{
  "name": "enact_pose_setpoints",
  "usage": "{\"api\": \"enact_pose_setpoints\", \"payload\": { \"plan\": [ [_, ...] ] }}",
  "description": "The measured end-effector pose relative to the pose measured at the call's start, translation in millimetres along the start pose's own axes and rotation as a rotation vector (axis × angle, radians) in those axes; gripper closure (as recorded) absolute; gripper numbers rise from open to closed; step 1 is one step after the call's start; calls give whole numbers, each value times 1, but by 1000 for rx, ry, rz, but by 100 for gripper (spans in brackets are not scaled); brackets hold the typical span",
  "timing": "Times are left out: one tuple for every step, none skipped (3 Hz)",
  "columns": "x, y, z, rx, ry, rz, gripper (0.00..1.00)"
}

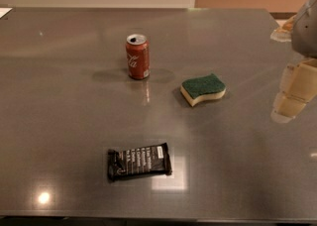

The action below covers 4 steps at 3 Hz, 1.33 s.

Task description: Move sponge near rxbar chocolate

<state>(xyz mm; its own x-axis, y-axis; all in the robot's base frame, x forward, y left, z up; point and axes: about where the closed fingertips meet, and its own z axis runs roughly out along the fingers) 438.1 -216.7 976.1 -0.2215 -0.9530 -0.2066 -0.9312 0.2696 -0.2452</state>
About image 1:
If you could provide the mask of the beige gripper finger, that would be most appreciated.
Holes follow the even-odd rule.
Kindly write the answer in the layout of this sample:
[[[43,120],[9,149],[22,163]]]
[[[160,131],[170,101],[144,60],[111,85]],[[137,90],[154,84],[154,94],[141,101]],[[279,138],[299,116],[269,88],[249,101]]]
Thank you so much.
[[[281,43],[290,42],[294,20],[295,17],[292,16],[289,19],[281,22],[279,27],[270,34],[270,38],[274,41]]]
[[[317,59],[306,58],[289,64],[281,77],[271,118],[277,123],[293,120],[317,95]]]

